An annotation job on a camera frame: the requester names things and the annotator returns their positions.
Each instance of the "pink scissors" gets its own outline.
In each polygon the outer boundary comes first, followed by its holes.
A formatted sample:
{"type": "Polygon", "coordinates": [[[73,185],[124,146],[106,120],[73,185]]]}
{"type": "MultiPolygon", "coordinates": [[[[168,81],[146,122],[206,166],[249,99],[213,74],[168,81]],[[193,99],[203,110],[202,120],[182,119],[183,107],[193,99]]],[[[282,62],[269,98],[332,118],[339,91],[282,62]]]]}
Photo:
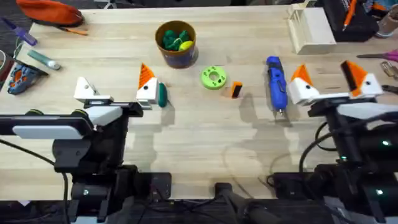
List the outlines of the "pink scissors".
{"type": "Polygon", "coordinates": [[[357,55],[357,58],[383,58],[386,60],[393,60],[398,62],[398,49],[383,54],[363,54],[357,55]]]}

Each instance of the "black cable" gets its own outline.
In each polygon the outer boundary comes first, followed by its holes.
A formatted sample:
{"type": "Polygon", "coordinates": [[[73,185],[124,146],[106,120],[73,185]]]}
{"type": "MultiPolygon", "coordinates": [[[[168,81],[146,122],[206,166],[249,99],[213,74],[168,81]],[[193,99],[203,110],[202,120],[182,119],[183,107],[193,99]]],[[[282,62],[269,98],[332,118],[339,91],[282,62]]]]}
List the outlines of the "black cable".
{"type": "MultiPolygon", "coordinates": [[[[387,116],[390,116],[390,115],[397,116],[397,113],[395,113],[395,112],[384,113],[384,114],[380,114],[380,115],[377,115],[377,116],[373,116],[373,117],[368,118],[368,119],[363,119],[363,120],[360,120],[360,121],[356,121],[356,122],[353,122],[353,123],[348,124],[348,125],[346,125],[346,126],[343,126],[343,127],[339,128],[339,129],[335,129],[335,130],[329,132],[329,133],[326,134],[326,135],[321,136],[320,138],[318,138],[317,140],[315,140],[314,142],[312,142],[312,143],[303,151],[303,153],[302,153],[302,155],[301,155],[301,157],[300,157],[300,162],[299,162],[299,164],[298,164],[298,171],[299,171],[299,173],[300,173],[300,174],[303,174],[303,172],[304,172],[304,168],[303,168],[303,166],[304,166],[304,160],[305,160],[305,158],[307,157],[308,153],[309,153],[317,144],[321,143],[322,141],[324,141],[325,139],[331,137],[331,136],[334,135],[334,134],[342,133],[342,132],[346,131],[347,129],[354,128],[354,127],[357,127],[357,126],[362,126],[362,125],[368,124],[368,123],[370,123],[370,122],[383,119],[383,118],[385,118],[385,117],[387,117],[387,116]]],[[[352,222],[351,220],[349,220],[349,219],[343,217],[339,212],[337,212],[337,211],[335,211],[335,210],[332,210],[331,208],[327,207],[322,201],[320,201],[319,199],[317,199],[317,196],[316,196],[315,193],[311,190],[310,186],[308,186],[308,184],[306,183],[306,181],[303,180],[303,182],[304,182],[304,186],[305,186],[305,187],[308,189],[308,191],[312,194],[313,198],[314,198],[314,199],[315,199],[327,212],[331,213],[332,215],[334,215],[335,217],[339,218],[341,221],[344,221],[345,223],[348,223],[348,224],[355,224],[355,222],[352,222]]]]}
{"type": "Polygon", "coordinates": [[[303,172],[304,172],[304,170],[303,170],[304,160],[305,160],[305,158],[307,157],[308,153],[309,153],[317,144],[321,143],[321,142],[324,141],[325,139],[327,139],[327,138],[329,138],[329,137],[332,137],[332,135],[334,135],[334,134],[342,133],[342,132],[346,131],[347,129],[355,128],[355,127],[357,127],[357,126],[362,126],[362,125],[368,124],[368,123],[370,123],[370,122],[383,119],[384,117],[389,116],[389,115],[392,115],[392,114],[393,114],[394,116],[397,116],[397,113],[391,112],[391,113],[384,113],[384,114],[380,114],[380,115],[377,115],[377,116],[373,116],[373,117],[368,118],[368,119],[362,119],[362,120],[360,120],[360,121],[356,121],[356,122],[353,122],[353,123],[348,124],[348,125],[346,125],[346,126],[343,126],[343,127],[339,128],[339,129],[335,129],[335,130],[329,132],[328,134],[325,134],[325,135],[321,136],[321,137],[318,138],[317,140],[311,142],[311,144],[310,144],[306,149],[304,149],[304,151],[303,151],[303,153],[302,153],[302,155],[301,155],[301,157],[300,157],[300,162],[299,162],[299,164],[298,164],[298,171],[299,171],[300,173],[303,173],[303,172]]]}
{"type": "MultiPolygon", "coordinates": [[[[321,133],[322,129],[323,129],[327,124],[328,124],[327,122],[324,122],[324,123],[321,124],[321,126],[319,126],[319,128],[317,129],[317,131],[316,131],[316,133],[315,133],[315,140],[318,140],[319,134],[321,133]]],[[[318,146],[320,149],[325,150],[325,151],[328,151],[328,152],[336,152],[336,151],[337,151],[337,148],[335,148],[335,147],[323,147],[323,146],[320,146],[319,143],[317,144],[317,146],[318,146]]]]}
{"type": "Polygon", "coordinates": [[[141,213],[141,216],[138,219],[137,224],[140,224],[140,222],[141,222],[142,218],[144,217],[144,214],[145,214],[146,211],[147,211],[147,207],[144,207],[144,209],[143,209],[143,211],[141,213]]]}
{"type": "MultiPolygon", "coordinates": [[[[36,152],[33,152],[33,151],[30,151],[23,147],[17,146],[11,142],[0,139],[0,143],[5,144],[6,146],[9,146],[9,147],[13,147],[14,149],[18,149],[22,152],[28,153],[31,156],[34,156],[34,157],[39,158],[45,162],[48,162],[52,166],[55,165],[55,163],[53,161],[51,161],[50,159],[47,159],[46,157],[44,157],[36,152]]],[[[68,217],[68,177],[65,173],[61,173],[61,174],[63,177],[63,218],[64,218],[65,224],[70,224],[69,217],[68,217]]]]}
{"type": "Polygon", "coordinates": [[[193,210],[193,209],[189,209],[188,206],[184,204],[184,202],[182,202],[182,205],[183,205],[186,209],[188,209],[188,211],[191,212],[191,213],[196,213],[196,214],[199,214],[199,215],[203,215],[203,216],[206,216],[206,217],[210,217],[210,218],[212,218],[212,219],[214,219],[214,220],[216,220],[216,221],[218,221],[218,222],[220,222],[220,223],[223,223],[223,224],[229,224],[229,223],[227,223],[226,221],[224,221],[224,220],[222,220],[222,219],[220,219],[220,218],[217,218],[217,217],[215,217],[214,215],[211,215],[211,214],[209,214],[209,213],[202,212],[202,211],[196,211],[196,210],[193,210]]]}
{"type": "Polygon", "coordinates": [[[267,178],[266,178],[266,183],[267,183],[270,187],[275,187],[274,183],[271,183],[271,182],[270,182],[270,179],[274,180],[273,178],[274,178],[274,175],[273,175],[273,174],[268,175],[267,178]]]}
{"type": "Polygon", "coordinates": [[[49,213],[49,214],[45,214],[45,215],[42,215],[41,217],[37,217],[37,218],[27,218],[27,219],[20,219],[20,220],[5,220],[5,221],[2,221],[2,223],[27,223],[27,222],[30,223],[30,222],[40,221],[40,220],[47,218],[51,215],[52,214],[49,213]]]}

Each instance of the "green light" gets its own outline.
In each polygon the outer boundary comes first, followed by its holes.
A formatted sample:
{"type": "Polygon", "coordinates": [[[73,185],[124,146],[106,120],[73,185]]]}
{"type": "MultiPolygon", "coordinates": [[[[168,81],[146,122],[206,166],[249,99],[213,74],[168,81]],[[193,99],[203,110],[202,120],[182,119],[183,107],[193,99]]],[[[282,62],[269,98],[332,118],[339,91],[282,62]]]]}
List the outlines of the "green light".
{"type": "Polygon", "coordinates": [[[391,142],[389,142],[389,141],[383,141],[383,142],[381,142],[383,145],[385,145],[385,146],[390,146],[391,145],[391,142]]]}

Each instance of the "green play dough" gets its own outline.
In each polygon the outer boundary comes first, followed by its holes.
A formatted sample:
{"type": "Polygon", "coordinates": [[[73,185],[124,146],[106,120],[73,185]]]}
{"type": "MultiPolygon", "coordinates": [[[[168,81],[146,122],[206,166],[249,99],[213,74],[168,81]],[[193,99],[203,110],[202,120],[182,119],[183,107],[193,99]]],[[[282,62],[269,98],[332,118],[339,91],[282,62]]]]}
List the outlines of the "green play dough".
{"type": "Polygon", "coordinates": [[[226,77],[227,75],[221,67],[210,66],[202,71],[201,82],[209,90],[218,90],[225,85],[226,77]]]}
{"type": "Polygon", "coordinates": [[[172,30],[167,30],[163,36],[163,46],[166,50],[178,51],[180,45],[189,40],[189,35],[186,30],[183,30],[180,35],[172,30]]]}

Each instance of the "orange pen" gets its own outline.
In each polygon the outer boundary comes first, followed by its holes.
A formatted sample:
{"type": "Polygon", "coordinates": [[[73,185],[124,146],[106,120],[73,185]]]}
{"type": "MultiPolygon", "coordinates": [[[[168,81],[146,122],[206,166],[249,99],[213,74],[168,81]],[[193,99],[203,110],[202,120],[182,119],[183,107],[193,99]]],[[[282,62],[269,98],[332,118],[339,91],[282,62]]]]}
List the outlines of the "orange pen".
{"type": "Polygon", "coordinates": [[[346,16],[346,20],[344,21],[343,31],[347,28],[347,26],[351,22],[351,19],[354,16],[355,5],[356,5],[356,0],[351,0],[351,3],[349,4],[349,9],[348,9],[348,13],[347,13],[347,16],[346,16]]]}
{"type": "Polygon", "coordinates": [[[57,27],[60,30],[66,31],[66,32],[71,32],[74,34],[79,34],[79,35],[88,35],[86,31],[83,30],[77,30],[77,29],[71,29],[71,28],[65,28],[65,27],[57,27]]]}

